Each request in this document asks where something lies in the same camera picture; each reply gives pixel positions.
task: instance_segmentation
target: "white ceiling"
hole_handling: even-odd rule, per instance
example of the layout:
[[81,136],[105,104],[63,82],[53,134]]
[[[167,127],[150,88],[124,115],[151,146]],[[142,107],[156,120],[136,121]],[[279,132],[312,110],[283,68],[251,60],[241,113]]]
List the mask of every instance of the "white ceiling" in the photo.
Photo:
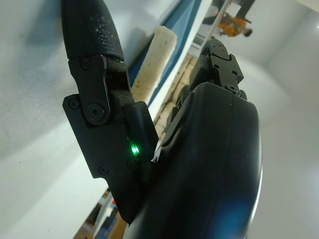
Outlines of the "white ceiling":
[[312,10],[319,12],[319,0],[296,0],[296,1],[311,8]]
[[265,64],[299,25],[309,9],[294,0],[256,0],[246,18],[250,37],[219,37],[228,52]]

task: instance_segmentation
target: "white wall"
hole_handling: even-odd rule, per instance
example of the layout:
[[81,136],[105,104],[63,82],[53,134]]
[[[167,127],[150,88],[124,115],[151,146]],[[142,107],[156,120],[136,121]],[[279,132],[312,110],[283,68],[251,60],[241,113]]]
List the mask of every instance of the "white wall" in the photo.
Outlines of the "white wall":
[[246,92],[248,101],[255,104],[260,124],[264,127],[289,103],[290,97],[262,66],[239,56],[236,59],[244,75],[239,88]]
[[262,131],[263,185],[249,239],[319,238],[318,24],[312,11],[267,64],[291,101]]
[[312,10],[319,12],[319,1],[318,0],[296,0],[296,1],[311,8]]
[[294,0],[256,0],[246,18],[252,21],[250,37],[217,37],[229,52],[263,64],[283,44],[308,8]]

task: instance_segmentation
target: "orange object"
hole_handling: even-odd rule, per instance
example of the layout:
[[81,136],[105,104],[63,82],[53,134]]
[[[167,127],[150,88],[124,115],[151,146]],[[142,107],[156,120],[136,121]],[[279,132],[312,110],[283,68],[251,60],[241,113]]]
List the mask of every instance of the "orange object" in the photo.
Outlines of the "orange object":
[[222,29],[227,36],[234,37],[241,33],[241,31],[246,27],[246,21],[238,18],[232,17],[226,13],[222,20],[220,21],[218,28]]

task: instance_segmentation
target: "textured rubber grip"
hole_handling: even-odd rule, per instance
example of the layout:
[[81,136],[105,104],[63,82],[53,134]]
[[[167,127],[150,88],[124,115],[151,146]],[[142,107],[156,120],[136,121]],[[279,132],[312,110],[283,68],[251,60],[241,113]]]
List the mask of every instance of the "textured rubber grip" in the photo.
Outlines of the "textured rubber grip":
[[69,59],[102,54],[124,61],[118,34],[103,0],[62,0],[62,27]]

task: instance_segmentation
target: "robotic arm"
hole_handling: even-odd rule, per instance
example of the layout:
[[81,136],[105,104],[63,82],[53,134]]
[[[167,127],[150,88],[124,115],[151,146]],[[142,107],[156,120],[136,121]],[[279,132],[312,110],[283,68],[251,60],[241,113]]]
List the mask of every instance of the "robotic arm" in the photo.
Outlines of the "robotic arm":
[[260,193],[258,114],[236,58],[212,39],[158,135],[134,102],[103,0],[63,0],[62,26],[79,94],[63,108],[94,178],[130,226],[124,238],[244,238]]

